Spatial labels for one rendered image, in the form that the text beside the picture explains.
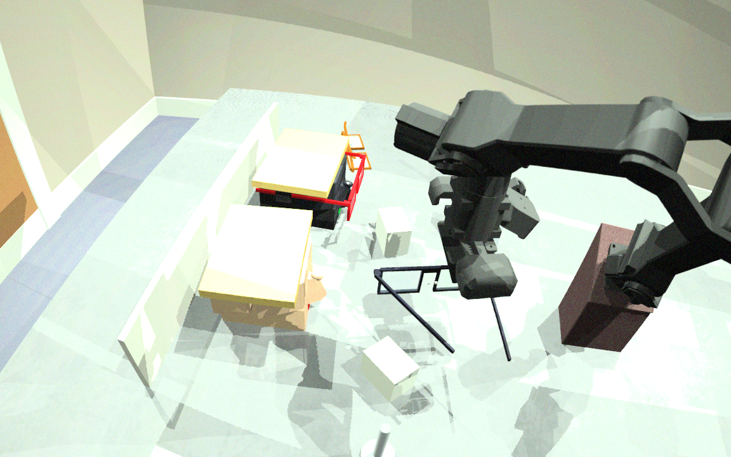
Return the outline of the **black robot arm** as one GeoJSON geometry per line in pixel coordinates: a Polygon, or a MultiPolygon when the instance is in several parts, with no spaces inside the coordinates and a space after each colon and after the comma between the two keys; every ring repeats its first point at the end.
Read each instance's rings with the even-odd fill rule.
{"type": "Polygon", "coordinates": [[[731,264],[731,153],[701,202],[678,174],[687,141],[731,147],[731,112],[696,113],[664,96],[526,106],[486,89],[467,92],[452,115],[402,104],[395,121],[394,147],[458,176],[471,193],[507,191],[510,210],[500,210],[494,230],[501,225],[522,239],[540,217],[523,180],[511,179],[520,168],[626,178],[657,195],[673,222],[637,223],[629,246],[612,242],[606,259],[604,288],[626,293],[634,305],[658,308],[675,275],[718,260],[731,264]]]}

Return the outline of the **black glasses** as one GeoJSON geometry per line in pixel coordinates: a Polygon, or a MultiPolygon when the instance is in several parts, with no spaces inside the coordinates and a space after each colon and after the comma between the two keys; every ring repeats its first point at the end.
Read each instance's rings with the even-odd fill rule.
{"type": "MultiPolygon", "coordinates": [[[[451,283],[451,273],[448,265],[432,265],[432,266],[408,266],[408,267],[380,267],[380,269],[374,269],[374,278],[378,280],[378,295],[392,295],[399,303],[408,309],[410,314],[421,323],[425,329],[427,329],[437,340],[445,345],[445,348],[454,353],[454,349],[443,339],[443,336],[439,336],[437,331],[432,329],[426,321],[414,309],[412,309],[408,303],[404,301],[397,293],[418,293],[423,285],[423,277],[425,273],[437,273],[433,292],[442,292],[450,290],[459,290],[458,284],[451,283]]],[[[504,328],[500,321],[498,308],[495,302],[495,298],[491,298],[492,308],[495,310],[495,316],[498,323],[500,336],[504,343],[504,349],[506,358],[511,361],[510,348],[508,347],[506,337],[504,334],[504,328]]]]}

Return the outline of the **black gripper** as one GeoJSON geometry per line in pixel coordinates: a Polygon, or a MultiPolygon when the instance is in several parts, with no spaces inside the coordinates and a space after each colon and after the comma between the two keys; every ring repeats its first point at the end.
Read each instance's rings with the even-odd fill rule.
{"type": "Polygon", "coordinates": [[[438,221],[451,283],[458,284],[465,299],[511,297],[518,279],[510,258],[498,251],[493,238],[500,210],[510,210],[506,193],[485,197],[465,190],[458,176],[438,176],[430,180],[428,195],[432,205],[439,199],[451,199],[445,205],[444,221],[438,221]]]}

